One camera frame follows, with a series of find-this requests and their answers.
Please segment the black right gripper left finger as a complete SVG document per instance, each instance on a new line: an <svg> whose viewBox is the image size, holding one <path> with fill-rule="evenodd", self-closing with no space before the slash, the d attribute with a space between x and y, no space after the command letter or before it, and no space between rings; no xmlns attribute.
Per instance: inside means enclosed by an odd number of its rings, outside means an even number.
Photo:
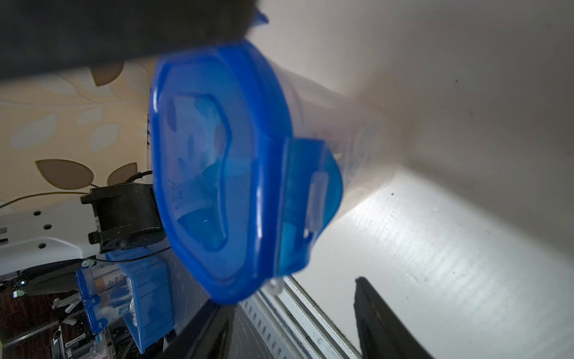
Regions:
<svg viewBox="0 0 574 359"><path fill-rule="evenodd" d="M236 309L208 300L158 358L228 358Z"/></svg>

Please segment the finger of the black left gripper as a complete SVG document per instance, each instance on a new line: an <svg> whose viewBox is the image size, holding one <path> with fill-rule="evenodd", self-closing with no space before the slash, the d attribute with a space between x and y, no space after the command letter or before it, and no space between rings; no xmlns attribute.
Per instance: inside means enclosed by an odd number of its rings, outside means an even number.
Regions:
<svg viewBox="0 0 574 359"><path fill-rule="evenodd" d="M1 80L242 39L257 1L2 1Z"/></svg>

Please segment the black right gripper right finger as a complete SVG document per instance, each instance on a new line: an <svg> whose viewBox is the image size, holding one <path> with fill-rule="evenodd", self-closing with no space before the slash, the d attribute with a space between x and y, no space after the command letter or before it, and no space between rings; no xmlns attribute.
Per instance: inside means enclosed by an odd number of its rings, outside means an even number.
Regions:
<svg viewBox="0 0 574 359"><path fill-rule="evenodd" d="M364 358L430 358L364 277L355 281L354 312Z"/></svg>

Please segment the blue lid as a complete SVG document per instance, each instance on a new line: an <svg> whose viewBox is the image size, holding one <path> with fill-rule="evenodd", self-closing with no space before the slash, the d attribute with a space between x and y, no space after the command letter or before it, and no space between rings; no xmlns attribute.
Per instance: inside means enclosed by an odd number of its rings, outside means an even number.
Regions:
<svg viewBox="0 0 574 359"><path fill-rule="evenodd" d="M307 266L343 197L327 143L299 136L251 43L163 55L149 101L153 189L175 254L234 304Z"/></svg>

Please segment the blue storage bin outside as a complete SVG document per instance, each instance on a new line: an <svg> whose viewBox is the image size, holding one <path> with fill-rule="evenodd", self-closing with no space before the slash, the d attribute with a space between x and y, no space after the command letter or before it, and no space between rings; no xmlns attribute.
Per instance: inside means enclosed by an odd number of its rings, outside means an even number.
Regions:
<svg viewBox="0 0 574 359"><path fill-rule="evenodd" d="M170 275L158 252L112 251L76 272L93 335L124 322L141 354L174 328Z"/></svg>

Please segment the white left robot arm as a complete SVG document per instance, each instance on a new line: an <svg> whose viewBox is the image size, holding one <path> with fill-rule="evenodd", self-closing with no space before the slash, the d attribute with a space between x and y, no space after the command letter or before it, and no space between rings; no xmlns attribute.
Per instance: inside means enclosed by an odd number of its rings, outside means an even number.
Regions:
<svg viewBox="0 0 574 359"><path fill-rule="evenodd" d="M243 37L255 1L1 3L1 273L97 254L80 198L146 168L157 56Z"/></svg>

